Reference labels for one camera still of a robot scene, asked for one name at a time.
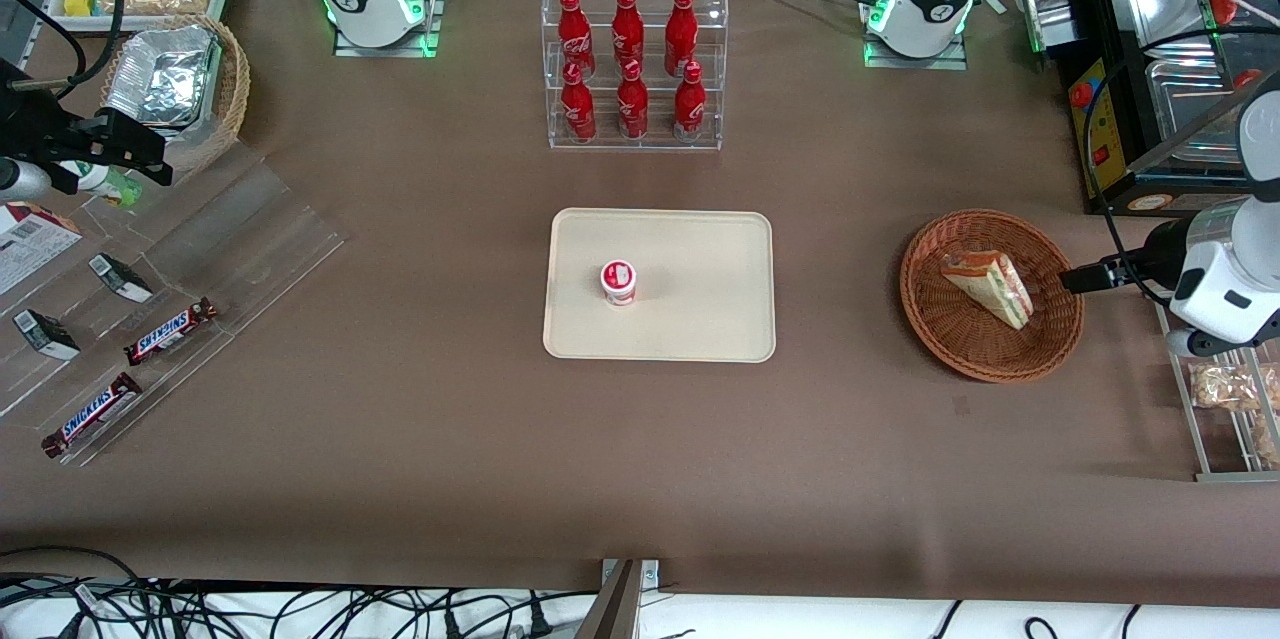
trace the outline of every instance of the red and white cup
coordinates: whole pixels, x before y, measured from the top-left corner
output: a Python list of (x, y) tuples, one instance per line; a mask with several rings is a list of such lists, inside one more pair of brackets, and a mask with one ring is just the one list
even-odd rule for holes
[(636, 300), (636, 269), (630, 263), (616, 259), (600, 270), (604, 298), (613, 306), (627, 306)]

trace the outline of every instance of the acrylic display stand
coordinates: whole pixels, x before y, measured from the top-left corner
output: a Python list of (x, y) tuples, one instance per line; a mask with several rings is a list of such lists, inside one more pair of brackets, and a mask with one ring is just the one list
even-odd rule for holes
[(547, 138), (552, 147), (611, 151), (716, 151), (724, 141), (724, 70), (728, 47), (728, 0), (694, 0), (698, 18), (698, 47), (694, 59), (703, 65), (707, 90), (703, 129), (694, 143), (682, 143), (672, 134), (676, 87), (680, 79), (663, 68), (667, 19), (673, 0), (636, 0), (644, 19), (644, 74), (649, 87), (649, 133), (628, 140), (618, 131), (618, 85), (622, 73), (613, 58), (613, 14), (617, 0), (581, 0), (582, 13), (591, 23), (595, 74), (586, 79), (595, 102), (594, 140), (577, 143), (564, 120), (559, 95), (564, 86), (564, 55), (559, 42), (559, 0), (543, 0), (543, 74), (547, 83)]
[[(90, 462), (342, 245), (246, 143), (172, 187), (142, 182), (129, 209), (70, 197), (82, 204), (59, 214), (82, 238), (0, 295), (0, 423), (31, 429), (32, 452), (122, 371), (143, 389), (73, 443), (64, 464)], [(99, 252), (132, 265), (154, 296), (137, 303), (111, 292), (88, 268)], [(128, 365), (125, 346), (201, 297), (219, 311), (215, 320)], [(13, 324), (27, 309), (58, 319), (81, 353), (64, 362), (32, 350)]]

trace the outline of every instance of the red bottle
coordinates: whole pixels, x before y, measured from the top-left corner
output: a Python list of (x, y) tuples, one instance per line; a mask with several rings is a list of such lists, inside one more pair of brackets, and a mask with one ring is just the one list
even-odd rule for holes
[(628, 140), (639, 140), (649, 132), (649, 88), (640, 81), (640, 61), (634, 59), (622, 65), (618, 131)]
[(694, 0), (676, 0), (676, 8), (667, 19), (667, 74), (680, 77), (685, 63), (694, 58), (698, 46), (698, 18), (694, 15)]
[(618, 0), (613, 14), (613, 56), (618, 67), (634, 59), (644, 68), (644, 19), (636, 10), (636, 0)]
[(703, 105), (707, 102), (707, 90), (703, 88), (703, 67), (698, 61), (685, 64), (685, 81), (676, 88), (676, 138), (694, 143), (703, 128)]
[(561, 91), (564, 105), (564, 120), (577, 143), (586, 143), (595, 137), (595, 106), (591, 102), (591, 90), (582, 85), (582, 68), (577, 64), (564, 64), (564, 87)]
[(595, 55), (591, 54), (591, 23), (582, 14), (579, 0), (561, 0), (561, 46), (564, 47), (564, 61), (580, 65), (582, 79), (590, 79), (595, 73)]

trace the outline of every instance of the table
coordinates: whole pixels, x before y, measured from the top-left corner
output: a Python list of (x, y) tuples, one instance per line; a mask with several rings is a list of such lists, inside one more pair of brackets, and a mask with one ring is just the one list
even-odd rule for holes
[[(904, 321), (897, 259), (946, 211), (1110, 251), (1018, 12), (974, 10), (948, 73), (863, 68), (840, 0), (731, 3), (724, 150), (689, 159), (547, 147), (539, 0), (449, 0), (421, 61), (333, 59), (315, 0), (233, 0), (242, 136), (348, 243), (88, 467), (0, 426), (0, 542), (151, 576), (586, 588), (654, 556), (686, 592), (1280, 604), (1280, 493), (1190, 481), (1137, 292), (1089, 297), (1027, 385), (956, 376)], [(68, 65), (44, 33), (29, 70)], [(570, 206), (764, 214), (774, 356), (548, 356)]]

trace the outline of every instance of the wicker basket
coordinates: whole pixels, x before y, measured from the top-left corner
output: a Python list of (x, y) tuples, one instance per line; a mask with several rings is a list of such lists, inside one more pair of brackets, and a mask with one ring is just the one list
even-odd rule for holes
[[(212, 133), (200, 143), (170, 142), (165, 147), (164, 159), (174, 170), (195, 173), (209, 166), (211, 161), (236, 143), (236, 137), (244, 120), (244, 110), (248, 106), (250, 78), (244, 50), (236, 41), (230, 29), (219, 20), (198, 14), (174, 15), (165, 19), (156, 29), (179, 29), (192, 24), (218, 33), (223, 44), (223, 58), (218, 65), (218, 83), (214, 87), (214, 115), (218, 123)], [(106, 83), (102, 86), (102, 102), (106, 102), (106, 95), (115, 79), (115, 70), (120, 65), (122, 47), (116, 47), (115, 56), (108, 65)]]
[[(1027, 327), (1012, 329), (942, 277), (948, 255), (1009, 255), (1032, 297)], [(1051, 374), (1079, 343), (1084, 302), (1062, 288), (1070, 269), (1043, 233), (1016, 216), (975, 209), (924, 225), (902, 257), (902, 309), (924, 346), (956, 371), (983, 382), (1032, 382)]]

